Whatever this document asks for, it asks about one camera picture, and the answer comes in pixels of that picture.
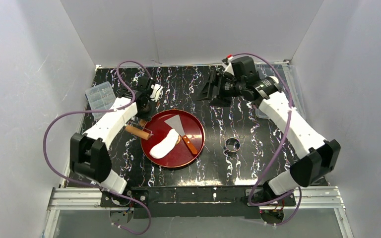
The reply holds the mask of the wooden double-ended pastry roller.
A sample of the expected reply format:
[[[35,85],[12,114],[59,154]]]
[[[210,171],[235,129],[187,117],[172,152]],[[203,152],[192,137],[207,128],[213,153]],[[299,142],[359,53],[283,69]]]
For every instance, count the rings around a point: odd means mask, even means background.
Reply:
[[[146,124],[147,121],[143,119],[128,122],[125,125],[125,131],[141,139],[148,140],[153,135],[153,132],[145,127]]]

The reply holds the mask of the white dough lump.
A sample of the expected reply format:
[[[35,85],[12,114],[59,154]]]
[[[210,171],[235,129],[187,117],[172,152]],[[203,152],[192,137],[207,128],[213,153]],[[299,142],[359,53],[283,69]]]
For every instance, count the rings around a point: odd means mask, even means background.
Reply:
[[[154,159],[164,158],[174,149],[180,140],[179,138],[180,135],[174,129],[171,129],[163,140],[150,149],[150,156]]]

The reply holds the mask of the red round lacquer plate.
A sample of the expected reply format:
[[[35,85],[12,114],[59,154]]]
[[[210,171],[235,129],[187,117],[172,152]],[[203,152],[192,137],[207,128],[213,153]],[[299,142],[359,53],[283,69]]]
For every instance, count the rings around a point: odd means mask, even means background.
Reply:
[[[170,127],[166,120],[179,116],[186,134],[184,141],[179,132]],[[203,125],[196,116],[182,110],[166,110],[156,113],[144,126],[151,136],[141,139],[145,156],[165,168],[180,168],[190,164],[201,153],[205,143]]]

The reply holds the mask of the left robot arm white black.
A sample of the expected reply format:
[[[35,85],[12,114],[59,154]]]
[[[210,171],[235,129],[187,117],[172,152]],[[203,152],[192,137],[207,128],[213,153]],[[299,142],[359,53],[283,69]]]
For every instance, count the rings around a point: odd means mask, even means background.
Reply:
[[[144,77],[132,91],[123,90],[114,96],[108,82],[86,92],[91,103],[97,103],[98,121],[84,133],[75,133],[70,139],[70,169],[94,181],[101,187],[123,194],[127,182],[113,169],[109,156],[111,143],[122,130],[137,135],[139,128],[129,126],[133,117],[150,120],[155,113],[163,87],[152,78]]]

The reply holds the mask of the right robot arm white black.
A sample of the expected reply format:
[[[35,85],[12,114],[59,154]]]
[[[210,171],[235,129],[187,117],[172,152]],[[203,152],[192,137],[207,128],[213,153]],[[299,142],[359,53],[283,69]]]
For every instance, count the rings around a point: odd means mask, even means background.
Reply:
[[[212,72],[201,90],[198,100],[209,100],[211,106],[229,107],[233,97],[242,97],[266,114],[283,132],[296,151],[299,161],[290,169],[266,181],[260,197],[278,198],[287,192],[308,187],[333,171],[337,162],[340,144],[327,140],[316,132],[297,112],[287,87],[274,69],[274,76],[261,78],[252,55],[233,55],[222,60],[223,72]]]

